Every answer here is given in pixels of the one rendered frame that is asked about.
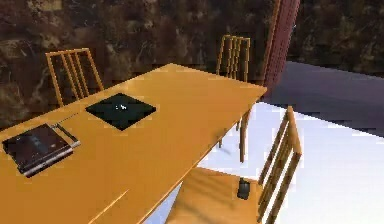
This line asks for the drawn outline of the orange wooden table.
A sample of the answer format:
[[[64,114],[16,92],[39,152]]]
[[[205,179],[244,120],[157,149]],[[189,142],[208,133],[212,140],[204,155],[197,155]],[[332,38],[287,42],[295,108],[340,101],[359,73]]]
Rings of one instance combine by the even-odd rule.
[[[167,64],[0,132],[60,123],[81,143],[31,178],[0,148],[0,224],[140,224],[265,91]],[[117,93],[156,110],[123,131],[87,112]]]

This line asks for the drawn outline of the orange wooden slatted chair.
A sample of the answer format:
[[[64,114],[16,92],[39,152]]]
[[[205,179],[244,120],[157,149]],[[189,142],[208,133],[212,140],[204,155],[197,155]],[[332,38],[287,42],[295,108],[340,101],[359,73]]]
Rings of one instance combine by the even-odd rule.
[[[196,167],[184,179],[165,224],[275,224],[301,156],[289,106],[257,180]],[[237,197],[240,178],[250,183],[247,200]]]
[[[248,81],[250,39],[223,35],[217,57],[216,74],[242,82]]]
[[[96,68],[96,64],[89,48],[78,48],[47,52],[45,56],[47,60],[48,70],[52,78],[56,99],[60,107],[64,106],[64,102],[60,91],[58,78],[52,62],[52,58],[55,56],[59,56],[61,58],[64,70],[66,71],[67,77],[70,82],[72,93],[74,94],[75,98],[79,100],[90,95],[88,84],[85,79],[84,71],[82,69],[82,64],[79,56],[80,53],[84,53],[86,55],[87,60],[90,63],[91,71],[93,72],[93,75],[95,77],[97,86],[100,90],[104,89],[104,85],[102,83],[102,80],[100,78],[99,72]]]

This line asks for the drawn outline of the black closed laptop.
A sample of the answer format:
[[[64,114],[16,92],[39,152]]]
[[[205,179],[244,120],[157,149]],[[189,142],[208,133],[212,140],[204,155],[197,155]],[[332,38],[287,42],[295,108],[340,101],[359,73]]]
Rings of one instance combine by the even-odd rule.
[[[117,93],[88,106],[86,111],[118,130],[124,131],[154,113],[156,108],[123,93]]]

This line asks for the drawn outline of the small black object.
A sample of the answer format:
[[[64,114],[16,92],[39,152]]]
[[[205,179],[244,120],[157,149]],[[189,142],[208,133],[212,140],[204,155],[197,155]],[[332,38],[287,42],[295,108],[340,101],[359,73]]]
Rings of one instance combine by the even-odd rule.
[[[237,197],[243,200],[247,200],[250,193],[250,183],[244,178],[239,179]]]

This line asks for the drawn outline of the dark book with silver edge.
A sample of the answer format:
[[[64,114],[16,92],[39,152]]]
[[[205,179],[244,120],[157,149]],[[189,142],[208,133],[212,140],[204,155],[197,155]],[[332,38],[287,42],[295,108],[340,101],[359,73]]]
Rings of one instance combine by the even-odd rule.
[[[72,154],[80,144],[58,123],[42,124],[2,142],[4,152],[27,178]]]

